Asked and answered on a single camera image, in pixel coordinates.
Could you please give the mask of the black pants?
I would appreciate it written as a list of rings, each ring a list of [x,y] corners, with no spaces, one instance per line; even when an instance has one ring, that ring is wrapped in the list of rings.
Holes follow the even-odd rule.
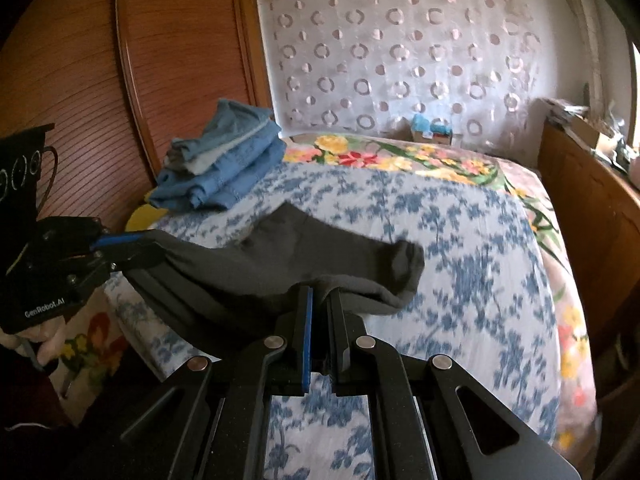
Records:
[[[289,203],[261,218],[239,243],[206,248],[163,231],[162,260],[125,271],[129,284],[181,338],[215,358],[244,332],[285,312],[288,292],[307,285],[323,301],[356,297],[350,310],[393,315],[410,304],[424,270],[423,248],[371,240],[311,217]]]

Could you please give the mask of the yellow object beside bed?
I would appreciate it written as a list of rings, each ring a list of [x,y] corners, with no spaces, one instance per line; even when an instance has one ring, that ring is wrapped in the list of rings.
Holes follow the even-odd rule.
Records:
[[[152,228],[152,225],[166,216],[168,210],[156,208],[151,204],[139,206],[126,222],[126,232],[145,231]]]

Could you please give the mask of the blue floral bed sheet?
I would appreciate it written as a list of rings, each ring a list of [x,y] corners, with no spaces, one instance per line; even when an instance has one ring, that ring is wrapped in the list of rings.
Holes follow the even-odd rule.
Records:
[[[119,478],[576,477],[550,445],[547,274],[503,192],[282,162],[229,210],[102,248],[137,349],[180,351]]]

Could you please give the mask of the folded blue jeans stack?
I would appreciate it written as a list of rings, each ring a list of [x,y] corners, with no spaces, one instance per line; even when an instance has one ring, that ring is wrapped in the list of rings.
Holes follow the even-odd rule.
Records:
[[[221,99],[196,139],[175,139],[149,197],[171,211],[228,210],[282,162],[286,144],[268,108]]]

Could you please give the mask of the colourful floral blanket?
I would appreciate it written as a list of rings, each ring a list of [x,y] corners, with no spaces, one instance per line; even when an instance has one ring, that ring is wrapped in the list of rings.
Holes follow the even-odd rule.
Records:
[[[575,458],[598,442],[596,386],[582,300],[558,218],[538,171],[499,157],[438,144],[306,134],[286,140],[287,162],[403,171],[505,192],[522,202],[541,251],[558,315],[561,396],[554,447]]]

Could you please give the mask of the wooden side cabinet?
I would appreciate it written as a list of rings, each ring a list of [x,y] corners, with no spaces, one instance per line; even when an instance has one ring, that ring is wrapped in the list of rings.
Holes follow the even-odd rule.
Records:
[[[639,307],[639,192],[548,122],[537,167],[600,350]]]

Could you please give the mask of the blue tissue box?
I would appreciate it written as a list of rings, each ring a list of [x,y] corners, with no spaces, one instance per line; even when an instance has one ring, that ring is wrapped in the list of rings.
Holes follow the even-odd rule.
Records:
[[[415,114],[411,119],[410,131],[413,141],[418,143],[450,145],[454,136],[446,120],[429,120],[421,114]]]

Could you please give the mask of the cardboard box on cabinet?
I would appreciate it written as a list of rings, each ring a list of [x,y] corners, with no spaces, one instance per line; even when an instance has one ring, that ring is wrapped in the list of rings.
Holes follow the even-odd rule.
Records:
[[[570,130],[572,130],[588,148],[592,148],[608,157],[611,157],[615,152],[617,145],[616,137],[609,134],[605,130],[605,126],[600,124],[593,126],[584,118],[573,116],[570,120]]]

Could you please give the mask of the pink bottle on cabinet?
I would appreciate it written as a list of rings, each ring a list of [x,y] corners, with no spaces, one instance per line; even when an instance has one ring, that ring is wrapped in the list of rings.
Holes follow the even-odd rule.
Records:
[[[640,188],[640,155],[637,155],[629,162],[627,177],[635,188]]]

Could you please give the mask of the white circle-patterned curtain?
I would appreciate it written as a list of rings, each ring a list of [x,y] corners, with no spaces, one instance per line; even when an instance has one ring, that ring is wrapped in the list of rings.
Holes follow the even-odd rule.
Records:
[[[257,0],[288,133],[402,136],[446,120],[458,145],[520,156],[540,40],[525,0]]]

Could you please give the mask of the window with brown frame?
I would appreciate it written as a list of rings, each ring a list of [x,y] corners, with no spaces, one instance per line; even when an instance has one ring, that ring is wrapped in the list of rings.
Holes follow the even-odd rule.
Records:
[[[639,82],[639,50],[634,42],[629,39],[629,59],[631,70],[631,104],[630,118],[627,134],[627,143],[636,151],[639,149],[639,126],[640,126],[640,82]]]

